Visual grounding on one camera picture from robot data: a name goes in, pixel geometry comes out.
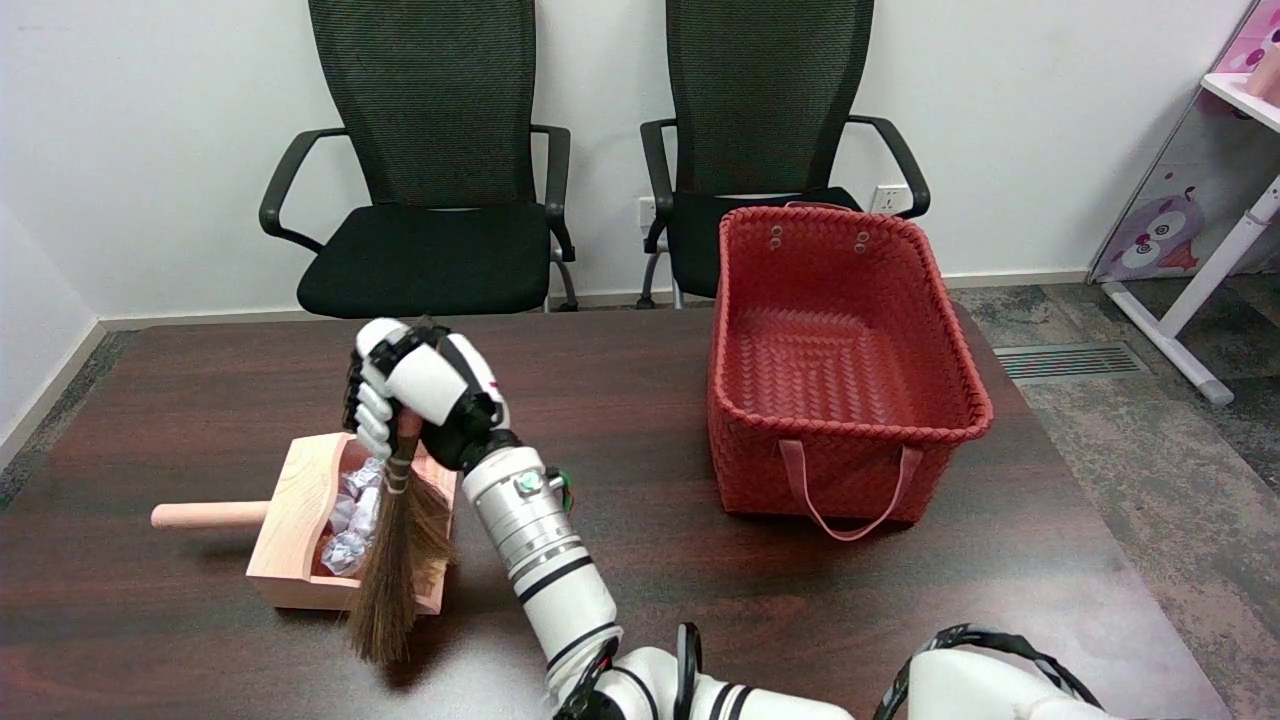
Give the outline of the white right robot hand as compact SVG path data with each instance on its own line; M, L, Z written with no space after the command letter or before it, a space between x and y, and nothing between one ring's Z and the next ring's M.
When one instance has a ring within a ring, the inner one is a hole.
M463 473L521 446L497 378L474 345L444 325L394 318L370 320L356 336L342 427L383 460L413 436L438 465Z

